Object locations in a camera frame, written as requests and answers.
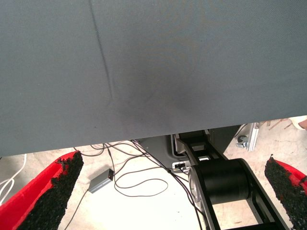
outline black foam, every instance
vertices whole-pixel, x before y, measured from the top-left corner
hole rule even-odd
[[[59,160],[63,167],[68,165],[68,173],[52,178],[53,187],[37,200],[34,208],[18,227],[18,230],[57,230],[65,215],[67,202],[71,196],[76,180],[83,166],[80,152],[72,159]]]
[[[264,174],[293,223],[293,229],[307,230],[307,196],[303,188],[292,186],[289,179],[290,173],[273,157],[267,161]]]

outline small gray box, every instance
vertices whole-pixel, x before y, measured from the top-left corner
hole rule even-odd
[[[113,170],[108,169],[104,171],[102,174],[91,180],[88,191],[90,191],[91,193],[96,192],[106,184],[110,183],[113,180],[113,176],[114,176]]]

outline white floor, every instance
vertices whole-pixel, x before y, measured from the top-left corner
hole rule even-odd
[[[236,147],[236,140],[234,139],[227,148],[225,155],[230,159],[243,158],[249,163],[274,205],[290,227],[291,223],[285,210],[275,198],[275,193],[264,176],[264,166],[270,155],[274,154],[274,158],[277,160],[286,162],[307,174],[307,132],[297,130],[293,125],[284,129],[291,123],[290,120],[282,121],[276,127],[269,130],[277,121],[272,121],[271,126],[267,126],[267,123],[261,126],[258,142],[253,152],[247,152],[245,149]],[[136,150],[128,146],[121,146],[120,148],[130,153],[138,154]],[[98,150],[94,150],[89,146],[79,147],[79,150],[86,154],[96,154],[98,152]],[[25,186],[57,157],[70,151],[73,151],[73,149],[58,149],[27,154],[26,166],[16,177],[15,186],[9,197]],[[119,168],[128,157],[115,149],[112,150],[112,155],[116,168]],[[23,155],[3,157],[0,160],[0,181],[10,178],[21,167],[23,158]],[[80,198],[88,188],[90,180],[112,167],[111,160],[106,151],[97,157],[84,157],[83,161],[83,169],[69,200],[68,209],[59,230],[63,230],[66,227]],[[137,158],[128,162],[123,172],[148,167],[154,167],[154,164],[146,158]],[[153,169],[151,171],[130,174],[127,177],[123,177],[122,181],[118,183],[123,186],[129,186],[149,178],[166,180],[168,182],[168,189],[154,197],[130,198],[116,192],[113,184],[110,183],[94,194],[88,192],[85,195],[68,229],[199,229],[195,211],[188,202],[185,192],[164,170]],[[165,184],[161,181],[149,181],[139,188],[133,188],[124,192],[130,195],[149,195],[159,192],[164,188]],[[215,205],[214,209],[222,229],[256,224],[245,201]]]

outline red object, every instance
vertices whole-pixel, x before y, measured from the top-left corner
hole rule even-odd
[[[301,171],[297,170],[296,168],[292,167],[291,165],[288,165],[288,164],[283,163],[281,161],[277,161],[277,160],[275,160],[275,161],[280,166],[282,166],[286,171],[289,172],[289,179],[290,179],[292,185],[295,186],[295,187],[302,186],[302,188],[305,191],[305,195],[307,195],[307,181],[301,182],[302,179],[306,177],[306,175],[303,174]]]
[[[67,167],[63,169],[58,159],[67,160],[73,158],[78,151],[67,153],[57,158],[45,168],[35,179],[31,180],[18,193],[12,196],[5,204],[0,206],[0,229],[15,230],[25,220],[33,209],[36,201],[48,189],[52,188],[51,179],[58,178],[62,173],[67,173]]]

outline black cylinder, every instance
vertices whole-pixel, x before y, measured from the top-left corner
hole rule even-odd
[[[247,199],[248,179],[237,159],[201,161],[194,167],[199,168],[199,178],[206,185],[204,193],[213,205]]]

